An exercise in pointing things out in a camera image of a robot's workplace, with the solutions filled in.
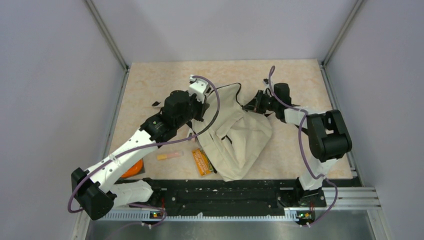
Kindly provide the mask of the cream canvas backpack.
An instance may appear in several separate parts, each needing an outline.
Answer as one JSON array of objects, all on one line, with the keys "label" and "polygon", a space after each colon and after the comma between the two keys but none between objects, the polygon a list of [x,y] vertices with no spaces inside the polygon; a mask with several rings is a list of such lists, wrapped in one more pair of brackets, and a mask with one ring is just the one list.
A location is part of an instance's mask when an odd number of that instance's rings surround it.
[{"label": "cream canvas backpack", "polygon": [[243,110],[238,100],[242,85],[233,83],[211,93],[203,121],[192,121],[192,130],[209,161],[224,181],[241,180],[272,137],[270,121],[262,114]]}]

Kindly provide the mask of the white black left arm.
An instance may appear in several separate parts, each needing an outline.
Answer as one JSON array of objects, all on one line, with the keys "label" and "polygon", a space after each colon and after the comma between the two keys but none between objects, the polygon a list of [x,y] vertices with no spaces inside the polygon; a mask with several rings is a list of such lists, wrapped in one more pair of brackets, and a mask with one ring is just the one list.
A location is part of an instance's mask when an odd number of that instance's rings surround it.
[{"label": "white black left arm", "polygon": [[119,187],[116,181],[148,154],[163,145],[174,144],[173,138],[183,125],[192,120],[202,121],[208,108],[208,93],[208,90],[172,91],[159,112],[147,118],[113,153],[87,169],[78,167],[71,173],[71,200],[76,200],[91,220],[101,219],[119,203],[128,204],[132,190],[141,193],[137,201],[156,206],[161,194],[148,184]]}]

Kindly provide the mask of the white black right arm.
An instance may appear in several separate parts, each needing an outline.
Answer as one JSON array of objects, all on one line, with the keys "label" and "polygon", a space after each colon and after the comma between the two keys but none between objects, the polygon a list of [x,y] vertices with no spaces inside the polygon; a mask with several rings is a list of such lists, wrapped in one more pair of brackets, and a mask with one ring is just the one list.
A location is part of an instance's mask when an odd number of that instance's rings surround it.
[{"label": "white black right arm", "polygon": [[352,140],[339,110],[318,113],[292,103],[287,83],[267,84],[243,110],[264,115],[273,112],[283,123],[298,128],[300,154],[306,172],[293,188],[293,203],[308,206],[321,198],[323,182],[336,162],[352,150]]}]

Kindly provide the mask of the orange green storey treehouse book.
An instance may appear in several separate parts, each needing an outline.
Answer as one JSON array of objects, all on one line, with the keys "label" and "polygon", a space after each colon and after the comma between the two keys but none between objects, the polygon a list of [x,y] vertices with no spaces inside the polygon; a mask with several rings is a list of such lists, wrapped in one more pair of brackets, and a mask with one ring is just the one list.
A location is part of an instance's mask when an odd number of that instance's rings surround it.
[{"label": "orange green storey treehouse book", "polygon": [[200,176],[204,177],[217,173],[203,149],[197,148],[192,150],[191,153]]}]

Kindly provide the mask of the yellow pink highlighter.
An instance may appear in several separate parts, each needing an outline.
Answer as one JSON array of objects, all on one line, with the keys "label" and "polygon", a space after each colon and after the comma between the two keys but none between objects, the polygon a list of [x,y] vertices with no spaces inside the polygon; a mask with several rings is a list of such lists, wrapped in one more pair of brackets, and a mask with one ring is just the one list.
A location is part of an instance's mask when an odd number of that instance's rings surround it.
[{"label": "yellow pink highlighter", "polygon": [[173,159],[173,158],[179,158],[179,157],[182,157],[183,155],[184,155],[184,153],[182,151],[174,151],[174,152],[169,152],[169,153],[158,154],[156,156],[156,159],[158,161],[163,161],[163,160],[168,160],[168,159]]}]

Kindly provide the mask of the aluminium frame rail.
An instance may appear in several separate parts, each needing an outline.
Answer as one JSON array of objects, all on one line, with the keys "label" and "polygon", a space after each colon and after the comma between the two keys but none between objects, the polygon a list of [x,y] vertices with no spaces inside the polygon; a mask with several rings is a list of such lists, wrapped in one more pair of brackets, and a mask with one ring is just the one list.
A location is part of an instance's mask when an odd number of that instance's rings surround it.
[{"label": "aluminium frame rail", "polygon": [[103,20],[98,8],[96,7],[93,0],[83,0],[84,4],[86,5],[90,15],[92,16],[94,23],[96,24],[100,34],[102,35],[105,43],[107,44],[110,52],[114,56],[114,58],[117,60],[119,65],[123,68],[124,71],[127,71],[129,69],[129,65],[124,60],[124,57],[119,50],[118,45],[116,44],[112,34],[110,33],[105,21]]}]

